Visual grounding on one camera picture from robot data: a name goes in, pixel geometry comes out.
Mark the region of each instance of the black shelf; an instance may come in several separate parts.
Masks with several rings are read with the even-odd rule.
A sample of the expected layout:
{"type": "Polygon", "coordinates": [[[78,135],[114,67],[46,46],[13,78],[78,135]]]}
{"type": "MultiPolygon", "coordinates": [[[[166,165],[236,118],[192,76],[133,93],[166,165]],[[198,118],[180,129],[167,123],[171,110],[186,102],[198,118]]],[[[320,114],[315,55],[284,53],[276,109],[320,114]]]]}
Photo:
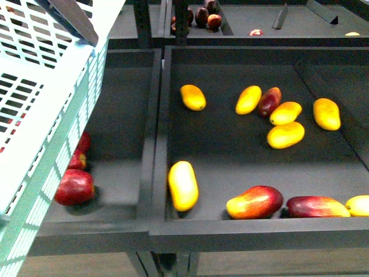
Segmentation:
{"type": "Polygon", "coordinates": [[[30,256],[150,251],[160,50],[111,50],[86,126],[97,196],[80,207],[52,203],[30,256]]]}
{"type": "MultiPolygon", "coordinates": [[[[109,49],[140,48],[133,4],[134,1],[129,0],[123,5],[109,34],[109,49]]],[[[163,48],[166,0],[150,0],[148,5],[152,48],[163,48]]]]}
{"type": "Polygon", "coordinates": [[[151,215],[155,223],[150,228],[155,250],[368,247],[366,218],[290,219],[280,218],[279,211],[271,219],[231,220],[225,210],[227,200],[254,185],[274,186],[285,202],[293,196],[323,195],[345,203],[367,193],[369,172],[363,159],[367,152],[359,153],[360,146],[352,144],[357,137],[345,131],[362,133],[351,118],[359,116],[356,110],[364,110],[367,100],[355,110],[339,102],[340,132],[322,130],[312,115],[315,97],[330,97],[325,88],[350,67],[361,74],[343,79],[344,91],[339,83],[331,91],[337,99],[347,98],[351,91],[365,91],[366,56],[365,48],[167,47],[151,215]],[[330,74],[314,84],[312,76],[324,71],[330,74]],[[188,83],[203,90],[208,101],[203,111],[193,112],[183,105],[179,88],[188,83]],[[263,91],[280,87],[283,102],[303,106],[297,120],[306,128],[303,141],[287,149],[271,149],[266,143],[272,128],[268,119],[256,112],[245,116],[234,112],[239,94],[254,84],[263,91]],[[193,164],[199,185],[198,203],[185,215],[173,209],[167,192],[168,169],[178,160],[193,164]]]}
{"type": "MultiPolygon", "coordinates": [[[[187,0],[195,13],[200,0],[187,0]]],[[[316,9],[324,14],[338,15],[338,24],[330,24],[306,6],[306,1],[234,1],[223,0],[220,14],[226,19],[216,31],[196,27],[195,20],[187,35],[189,46],[367,46],[369,42],[369,5],[361,0],[318,1],[316,9]],[[273,28],[284,4],[288,13],[281,29],[273,28]],[[249,36],[253,29],[263,30],[262,36],[249,36]],[[345,34],[358,32],[360,36],[345,34]]],[[[176,45],[170,34],[170,21],[174,16],[174,2],[168,0],[165,17],[165,45],[176,45]]]]}

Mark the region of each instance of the apple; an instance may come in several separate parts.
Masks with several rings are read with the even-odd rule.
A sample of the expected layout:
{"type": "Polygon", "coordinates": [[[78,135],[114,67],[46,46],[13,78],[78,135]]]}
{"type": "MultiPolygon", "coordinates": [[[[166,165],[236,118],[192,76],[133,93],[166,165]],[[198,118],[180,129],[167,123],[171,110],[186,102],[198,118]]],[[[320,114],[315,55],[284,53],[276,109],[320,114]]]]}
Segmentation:
{"type": "Polygon", "coordinates": [[[211,14],[208,17],[208,27],[211,30],[216,30],[221,25],[221,16],[219,14],[211,14]]]}
{"type": "Polygon", "coordinates": [[[253,29],[249,36],[262,36],[263,35],[263,31],[260,29],[253,29]]]}
{"type": "Polygon", "coordinates": [[[204,0],[204,7],[209,11],[209,14],[217,14],[219,12],[216,0],[204,0]]]}
{"type": "Polygon", "coordinates": [[[88,132],[83,131],[80,141],[78,142],[77,149],[86,153],[91,147],[91,138],[88,132]]]}
{"type": "Polygon", "coordinates": [[[208,22],[209,12],[205,7],[197,9],[195,14],[195,21],[198,28],[205,28],[208,22]]]}
{"type": "Polygon", "coordinates": [[[68,169],[85,170],[86,166],[86,155],[81,150],[76,149],[70,159],[68,169]]]}
{"type": "Polygon", "coordinates": [[[54,200],[63,206],[82,204],[95,196],[93,177],[82,170],[67,169],[54,200]]]}

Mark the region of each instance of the fruit stand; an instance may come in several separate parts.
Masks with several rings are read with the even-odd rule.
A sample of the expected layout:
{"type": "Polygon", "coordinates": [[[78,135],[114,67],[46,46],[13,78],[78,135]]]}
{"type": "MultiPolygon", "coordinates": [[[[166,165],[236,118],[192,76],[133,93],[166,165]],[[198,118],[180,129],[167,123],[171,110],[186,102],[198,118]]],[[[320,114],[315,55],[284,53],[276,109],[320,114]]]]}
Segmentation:
{"type": "Polygon", "coordinates": [[[211,0],[78,0],[97,46],[39,17],[33,0],[17,1],[0,0],[0,61],[9,64],[0,74],[0,181],[14,185],[0,205],[0,276],[16,276],[26,256],[38,266],[26,261],[22,277],[98,276],[94,268],[106,276],[369,276],[368,217],[345,206],[369,194],[366,1],[216,0],[210,22],[211,0]],[[16,24],[20,12],[35,28],[16,24]],[[57,43],[47,37],[55,33],[57,43]],[[22,69],[33,51],[39,64],[22,69]],[[303,131],[295,128],[283,149],[271,142],[272,116],[245,108],[248,95],[258,105],[269,91],[281,95],[274,108],[300,108],[292,123],[303,131]],[[334,130],[318,123],[321,98],[339,108],[334,130]],[[86,134],[91,146],[80,153],[86,134]],[[73,161],[93,178],[82,203],[60,192],[73,161]],[[269,202],[238,210],[257,194],[269,202]],[[311,207],[301,215],[289,201],[296,196],[330,202],[316,204],[324,215],[311,207]],[[50,264],[60,272],[42,275],[50,264]]]}
{"type": "MultiPolygon", "coordinates": [[[[187,45],[214,46],[367,46],[369,42],[369,7],[361,0],[318,1],[314,8],[307,0],[236,1],[219,0],[222,25],[212,31],[198,28],[195,19],[189,25],[187,45]],[[250,36],[261,29],[262,36],[250,36]],[[360,36],[346,36],[357,32],[360,36]]],[[[168,0],[165,17],[165,45],[176,45],[171,33],[175,1],[168,0]]],[[[201,0],[188,0],[195,14],[201,0]]]]}
{"type": "MultiPolygon", "coordinates": [[[[207,265],[201,264],[206,255],[208,263],[216,259],[223,265],[235,263],[237,254],[232,252],[250,258],[249,251],[317,249],[319,253],[322,249],[362,248],[354,256],[359,260],[367,256],[367,218],[296,219],[286,218],[280,210],[270,219],[231,220],[226,210],[229,199],[255,185],[273,184],[285,202],[297,195],[325,195],[345,203],[365,194],[367,152],[358,141],[363,142],[359,138],[365,136],[367,127],[361,123],[366,116],[358,111],[366,102],[355,102],[354,107],[347,91],[357,99],[368,86],[367,78],[362,77],[367,69],[365,48],[167,47],[153,188],[156,224],[150,228],[155,249],[164,253],[176,249],[181,263],[190,261],[191,274],[197,263],[200,272],[206,271],[207,265]],[[332,85],[332,80],[339,81],[332,85]],[[194,112],[183,105],[178,91],[187,83],[203,90],[204,110],[194,112]],[[302,105],[298,122],[306,134],[301,142],[272,149],[266,143],[272,126],[268,119],[257,113],[236,114],[237,98],[251,84],[263,91],[279,87],[284,101],[302,105]],[[339,103],[340,132],[322,130],[314,122],[313,102],[321,97],[339,103]],[[198,181],[199,198],[188,212],[173,208],[166,189],[168,170],[179,160],[193,165],[198,181]]],[[[361,274],[368,270],[363,263],[356,265],[361,274]]],[[[235,271],[225,268],[219,272],[238,276],[253,271],[248,264],[238,265],[235,271]]],[[[311,273],[339,273],[334,267],[330,270],[311,273]]],[[[281,269],[280,273],[308,272],[281,269]]]]}

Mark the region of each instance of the red mango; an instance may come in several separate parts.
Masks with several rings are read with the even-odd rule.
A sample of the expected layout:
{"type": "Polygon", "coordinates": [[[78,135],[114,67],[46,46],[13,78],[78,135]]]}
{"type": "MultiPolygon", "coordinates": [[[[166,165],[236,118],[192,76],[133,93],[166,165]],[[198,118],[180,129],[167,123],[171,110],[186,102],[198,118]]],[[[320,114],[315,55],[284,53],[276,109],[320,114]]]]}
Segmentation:
{"type": "Polygon", "coordinates": [[[282,194],[271,186],[253,186],[227,202],[234,219],[262,219],[273,215],[283,204],[282,194]]]}
{"type": "Polygon", "coordinates": [[[258,111],[261,117],[268,117],[279,106],[282,99],[281,90],[277,87],[265,92],[259,101],[258,111]]]}
{"type": "Polygon", "coordinates": [[[349,217],[350,212],[335,199],[325,196],[296,196],[287,201],[292,218],[349,217]]]}

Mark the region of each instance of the black surface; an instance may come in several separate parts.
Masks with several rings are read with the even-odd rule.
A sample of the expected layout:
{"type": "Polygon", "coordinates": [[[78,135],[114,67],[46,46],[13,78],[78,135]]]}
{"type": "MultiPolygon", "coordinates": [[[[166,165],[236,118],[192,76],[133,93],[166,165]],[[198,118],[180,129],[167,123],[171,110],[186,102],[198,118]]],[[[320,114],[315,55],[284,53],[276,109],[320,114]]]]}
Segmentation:
{"type": "Polygon", "coordinates": [[[160,50],[108,52],[101,94],[86,126],[96,198],[76,207],[52,203],[31,254],[148,248],[144,217],[152,186],[160,56],[160,50]],[[120,234],[119,241],[113,233],[120,234]],[[80,244],[88,234],[90,240],[80,244]],[[39,245],[45,241],[48,247],[39,245]]]}
{"type": "Polygon", "coordinates": [[[341,132],[324,131],[314,122],[314,94],[294,66],[366,64],[368,50],[220,48],[166,48],[153,196],[157,225],[150,229],[156,247],[217,251],[368,246],[369,222],[363,218],[280,219],[277,212],[272,219],[231,220],[225,210],[227,200],[255,185],[274,186],[285,202],[293,196],[321,195],[345,203],[367,193],[369,172],[341,132]],[[203,90],[208,102],[203,111],[184,107],[179,88],[187,83],[203,90]],[[264,92],[280,87],[283,102],[303,106],[297,120],[306,128],[303,141],[271,149],[266,143],[273,127],[268,119],[256,112],[234,112],[239,94],[249,85],[264,92]],[[173,209],[166,192],[168,169],[179,160],[192,163],[199,185],[198,203],[186,214],[173,209]],[[268,243],[261,245],[260,240],[268,243]]]}
{"type": "MultiPolygon", "coordinates": [[[[191,8],[202,1],[189,1],[191,8]]],[[[360,0],[340,3],[319,1],[329,13],[339,16],[340,22],[332,25],[305,6],[307,1],[288,2],[288,14],[283,28],[273,28],[285,2],[276,1],[220,1],[220,9],[227,18],[228,33],[224,26],[217,32],[190,27],[187,45],[240,45],[240,46],[366,46],[369,42],[369,6],[360,0]],[[253,29],[263,30],[263,36],[250,37],[253,29]],[[349,38],[348,32],[358,32],[359,37],[349,38]]],[[[171,0],[165,19],[165,43],[175,45],[170,34],[170,19],[174,15],[171,0]]]]}

